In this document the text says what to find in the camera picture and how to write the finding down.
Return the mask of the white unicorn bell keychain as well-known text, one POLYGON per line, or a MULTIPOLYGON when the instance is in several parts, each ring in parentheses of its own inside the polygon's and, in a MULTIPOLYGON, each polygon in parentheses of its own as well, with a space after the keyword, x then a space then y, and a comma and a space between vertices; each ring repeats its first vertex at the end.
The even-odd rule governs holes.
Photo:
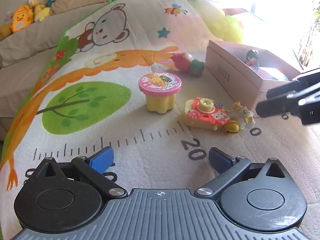
POLYGON ((253 112, 246 106, 242 106, 240 102, 235 102, 233 109, 226 112, 227 116, 230 118, 223 127, 226 133, 236 134, 242 129, 252 129, 255 126, 253 112))

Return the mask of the pink red camera toy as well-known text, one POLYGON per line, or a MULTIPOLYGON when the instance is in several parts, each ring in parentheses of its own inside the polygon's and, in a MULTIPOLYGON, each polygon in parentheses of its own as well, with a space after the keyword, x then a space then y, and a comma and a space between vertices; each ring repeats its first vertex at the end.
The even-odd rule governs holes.
POLYGON ((195 98, 186 101, 183 122, 188 127, 216 131, 231 119, 222 104, 209 98, 195 98))

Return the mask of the black haired doll figure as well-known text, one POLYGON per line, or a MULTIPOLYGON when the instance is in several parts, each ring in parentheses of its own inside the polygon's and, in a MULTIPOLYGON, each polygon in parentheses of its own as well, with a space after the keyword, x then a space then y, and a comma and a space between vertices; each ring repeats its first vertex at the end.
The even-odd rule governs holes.
POLYGON ((249 67, 259 67, 259 51, 249 50, 244 63, 249 67))

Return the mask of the pink lid yellow jelly cup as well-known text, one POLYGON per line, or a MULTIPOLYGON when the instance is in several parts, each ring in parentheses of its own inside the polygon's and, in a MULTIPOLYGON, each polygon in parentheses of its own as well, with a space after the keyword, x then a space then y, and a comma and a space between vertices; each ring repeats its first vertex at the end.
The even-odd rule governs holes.
POLYGON ((155 72, 141 77, 138 86, 145 95, 147 110, 165 114, 174 108, 182 81, 172 73, 155 72))

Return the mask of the red green radish toy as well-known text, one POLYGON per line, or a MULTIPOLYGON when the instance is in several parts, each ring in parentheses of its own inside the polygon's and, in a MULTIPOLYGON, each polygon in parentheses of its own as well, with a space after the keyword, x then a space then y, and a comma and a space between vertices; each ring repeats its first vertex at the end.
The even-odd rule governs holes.
POLYGON ((171 59, 180 72, 200 76, 204 71, 204 62, 194 59, 191 54, 176 53, 171 59))

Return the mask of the blue white cotton pad bag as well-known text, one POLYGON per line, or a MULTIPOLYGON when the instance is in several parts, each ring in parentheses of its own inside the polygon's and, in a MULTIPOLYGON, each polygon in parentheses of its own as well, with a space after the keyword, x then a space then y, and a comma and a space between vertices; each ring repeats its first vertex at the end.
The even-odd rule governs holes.
POLYGON ((284 75, 281 71, 279 71, 277 68, 257 67, 255 71, 263 79, 289 81, 288 77, 284 75))

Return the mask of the pink cardboard box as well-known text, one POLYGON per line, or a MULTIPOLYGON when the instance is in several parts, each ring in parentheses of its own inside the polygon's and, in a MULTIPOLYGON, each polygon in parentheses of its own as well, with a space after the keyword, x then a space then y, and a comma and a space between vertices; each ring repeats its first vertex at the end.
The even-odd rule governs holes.
POLYGON ((252 112, 259 102, 266 100, 268 90, 292 81, 302 72, 268 50, 225 41, 209 41, 205 65, 233 101, 241 102, 252 112), (289 81, 259 76, 253 67, 244 63, 249 50, 259 51, 260 67, 277 68, 289 81))

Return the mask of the colourful cartoon play mat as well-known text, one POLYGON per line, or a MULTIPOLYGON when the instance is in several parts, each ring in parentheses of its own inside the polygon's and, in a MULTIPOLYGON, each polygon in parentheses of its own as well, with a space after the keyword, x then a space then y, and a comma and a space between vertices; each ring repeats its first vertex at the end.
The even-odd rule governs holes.
MULTIPOLYGON (((213 24, 225 19, 223 4, 211 0, 116 0, 61 36, 54 55, 23 100, 9 128, 1 160, 1 231, 11 239, 21 230, 14 201, 33 170, 46 157, 68 162, 106 146, 114 150, 110 179, 127 191, 189 189, 214 178, 208 154, 217 147, 254 163, 279 159, 308 203, 301 230, 319 239, 319 125, 304 126, 292 115, 260 118, 255 126, 229 134, 188 127, 186 101, 209 98, 233 109, 235 101, 205 65, 209 41, 220 41, 213 24), (204 62, 200 76, 180 72, 173 54, 204 62), (175 106, 150 112, 138 81, 166 72, 182 81, 175 106)), ((264 23, 249 12, 233 19, 268 49, 264 23)), ((277 56, 299 69, 294 57, 277 56)))

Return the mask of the beige sofa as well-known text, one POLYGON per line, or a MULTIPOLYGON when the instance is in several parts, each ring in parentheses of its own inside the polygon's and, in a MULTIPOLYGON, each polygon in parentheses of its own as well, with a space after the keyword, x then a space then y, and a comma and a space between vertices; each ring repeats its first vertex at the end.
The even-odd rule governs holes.
POLYGON ((49 16, 1 41, 1 141, 63 33, 103 6, 93 4, 49 16))

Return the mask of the yellow plush toy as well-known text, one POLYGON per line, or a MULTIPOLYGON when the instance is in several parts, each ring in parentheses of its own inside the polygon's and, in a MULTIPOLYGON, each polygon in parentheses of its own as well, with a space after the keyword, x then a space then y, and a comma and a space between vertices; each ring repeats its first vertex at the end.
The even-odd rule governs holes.
POLYGON ((51 8, 39 3, 38 0, 29 0, 28 5, 34 13, 34 22, 42 22, 45 18, 52 15, 51 8))

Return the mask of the orange duck plush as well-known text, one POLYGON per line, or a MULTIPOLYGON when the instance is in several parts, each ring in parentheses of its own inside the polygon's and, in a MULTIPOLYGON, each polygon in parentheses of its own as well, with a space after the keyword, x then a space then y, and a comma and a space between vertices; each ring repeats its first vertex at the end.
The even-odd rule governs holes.
POLYGON ((20 6, 12 16, 10 28, 16 33, 34 22, 34 13, 28 5, 20 6))

